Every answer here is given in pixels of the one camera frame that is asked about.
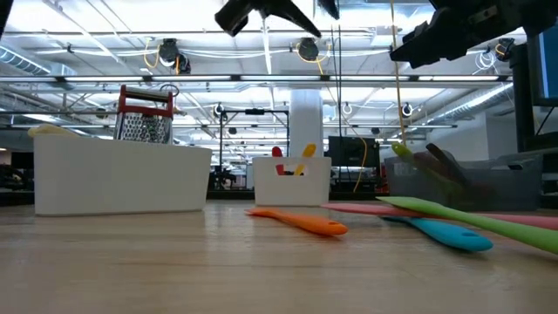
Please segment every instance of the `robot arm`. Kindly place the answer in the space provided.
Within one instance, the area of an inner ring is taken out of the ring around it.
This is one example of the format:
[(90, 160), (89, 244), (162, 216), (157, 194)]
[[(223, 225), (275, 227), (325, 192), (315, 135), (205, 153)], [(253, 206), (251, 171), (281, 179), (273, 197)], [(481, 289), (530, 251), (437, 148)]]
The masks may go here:
[(390, 54), (411, 67), (430, 65), (441, 58), (454, 60), (467, 49), (523, 27), (529, 37), (556, 23), (555, 0), (430, 0), (436, 9), (430, 24), (417, 26)]

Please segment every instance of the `white plastic bin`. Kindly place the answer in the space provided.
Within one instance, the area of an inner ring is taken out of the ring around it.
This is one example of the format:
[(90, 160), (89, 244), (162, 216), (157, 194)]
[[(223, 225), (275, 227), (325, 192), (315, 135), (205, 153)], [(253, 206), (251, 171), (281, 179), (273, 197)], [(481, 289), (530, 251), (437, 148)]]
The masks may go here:
[[(320, 206), (330, 198), (331, 158), (254, 158), (257, 206)], [(279, 175), (277, 165), (294, 171), (303, 164), (304, 175)]]
[(211, 150), (127, 140), (40, 135), (35, 146), (37, 215), (201, 210)]

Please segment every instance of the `blue spatula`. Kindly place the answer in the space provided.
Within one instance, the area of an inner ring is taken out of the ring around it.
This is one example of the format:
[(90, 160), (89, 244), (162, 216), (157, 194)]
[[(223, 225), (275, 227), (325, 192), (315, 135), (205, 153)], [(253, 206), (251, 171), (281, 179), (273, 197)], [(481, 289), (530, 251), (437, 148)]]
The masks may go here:
[(419, 229), (432, 239), (455, 249), (480, 252), (493, 247), (492, 242), (478, 233), (445, 222), (424, 218), (382, 217), (386, 221), (405, 222)]

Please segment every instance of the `monitor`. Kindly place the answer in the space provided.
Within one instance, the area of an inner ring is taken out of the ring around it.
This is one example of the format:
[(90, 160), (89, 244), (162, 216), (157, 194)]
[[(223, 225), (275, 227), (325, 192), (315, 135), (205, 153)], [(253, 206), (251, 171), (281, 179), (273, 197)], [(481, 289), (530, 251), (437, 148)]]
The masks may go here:
[[(364, 138), (368, 154), (364, 161), (365, 167), (379, 167), (379, 147), (376, 139)], [(334, 167), (361, 167), (364, 157), (364, 144), (358, 137), (330, 136), (331, 165)]]
[(33, 153), (11, 153), (11, 166), (15, 169), (33, 169), (35, 162), (33, 160)]
[(558, 24), (528, 40), (533, 106), (558, 105)]

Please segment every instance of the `orange spatula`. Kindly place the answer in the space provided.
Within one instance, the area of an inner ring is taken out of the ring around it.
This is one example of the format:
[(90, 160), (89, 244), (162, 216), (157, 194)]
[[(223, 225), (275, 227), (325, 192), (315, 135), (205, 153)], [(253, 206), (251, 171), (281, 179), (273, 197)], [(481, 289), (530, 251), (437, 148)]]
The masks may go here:
[(275, 208), (252, 208), (246, 211), (247, 215), (275, 218), (300, 229), (323, 236), (340, 236), (347, 233), (348, 229), (339, 222), (331, 221), (320, 215), (304, 215), (282, 212)]

